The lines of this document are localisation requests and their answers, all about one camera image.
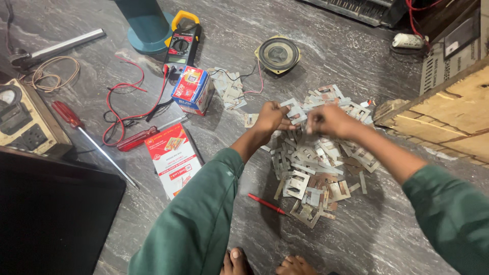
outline hand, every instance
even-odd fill
[[[282,264],[275,269],[278,275],[317,275],[316,270],[301,256],[287,256]]]
[[[290,111],[289,106],[280,107],[277,101],[268,101],[263,105],[252,130],[271,136],[275,130],[295,130],[297,126],[284,116]]]
[[[323,105],[308,113],[307,133],[318,132],[342,139],[352,139],[363,126],[335,104]]]

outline red box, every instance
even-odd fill
[[[172,200],[199,171],[203,162],[181,123],[144,141],[166,194]]]

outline meter display screen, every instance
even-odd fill
[[[176,58],[176,57],[170,57],[168,58],[169,62],[175,62],[175,63],[182,63],[185,64],[185,58]]]

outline screwdriver shaft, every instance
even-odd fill
[[[85,132],[85,130],[83,130],[83,128],[78,127],[78,130],[80,130],[80,132],[82,132],[90,140],[90,142],[93,143],[93,145],[95,145],[95,147],[97,147],[97,149],[117,168],[117,170],[119,170],[119,172],[121,172],[121,174],[132,185],[134,185],[134,187],[136,187],[137,189],[140,189],[139,186],[134,181],[132,181],[131,178],[129,178],[129,176],[126,173],[124,173],[124,171],[122,171],[122,169],[117,164],[115,164],[115,162],[109,157],[109,155],[107,155],[107,153],[104,152],[104,150],[102,150],[102,148],[100,148],[100,146],[98,146],[98,144]]]

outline red screwdriver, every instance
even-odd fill
[[[127,152],[127,151],[129,151],[135,147],[140,146],[141,144],[144,143],[145,139],[158,134],[159,131],[161,131],[162,129],[164,129],[168,125],[171,125],[177,121],[180,121],[180,120],[183,120],[186,118],[187,118],[187,115],[181,116],[181,117],[174,119],[174,120],[172,120],[172,121],[170,121],[164,125],[161,125],[158,128],[156,128],[156,126],[151,126],[150,129],[139,132],[139,133],[135,134],[134,136],[128,137],[125,140],[119,142],[117,144],[117,149],[121,152]]]
[[[80,132],[82,132],[90,140],[90,142],[92,142],[93,145],[95,145],[95,147],[97,147],[97,149],[117,168],[117,170],[119,170],[119,172],[121,172],[121,174],[132,185],[134,185],[134,187],[136,187],[137,189],[139,189],[139,186],[137,186],[137,184],[135,182],[133,182],[131,180],[131,178],[129,178],[129,176],[126,175],[126,173],[124,173],[124,171],[122,171],[122,169],[117,164],[115,164],[115,162],[109,157],[109,155],[107,155],[107,153],[104,152],[104,150],[102,150],[102,148],[100,148],[100,146],[98,146],[98,144],[85,132],[85,130],[83,130],[83,128],[85,127],[85,125],[77,117],[77,115],[68,106],[66,106],[66,104],[64,104],[61,101],[54,101],[53,104],[51,104],[51,107],[55,111],[57,111],[58,114],[60,114],[60,116],[63,118],[63,120],[66,121],[67,123],[69,123],[69,125],[73,129],[80,130]]]
[[[289,217],[292,217],[290,214],[286,213],[286,212],[285,212],[285,211],[283,211],[282,209],[280,209],[280,208],[278,208],[278,207],[274,206],[273,204],[271,204],[271,203],[269,203],[269,202],[267,202],[267,201],[264,201],[264,200],[263,200],[263,199],[261,199],[261,198],[258,198],[257,196],[255,196],[255,195],[253,195],[253,194],[251,194],[251,193],[248,193],[248,197],[250,197],[250,198],[252,198],[252,199],[256,200],[257,202],[259,202],[259,203],[261,203],[261,204],[263,204],[263,205],[265,205],[265,206],[267,206],[267,207],[269,207],[269,208],[271,208],[271,209],[273,209],[273,210],[275,210],[275,211],[279,212],[280,214],[283,214],[283,215],[287,215],[287,216],[289,216]]]

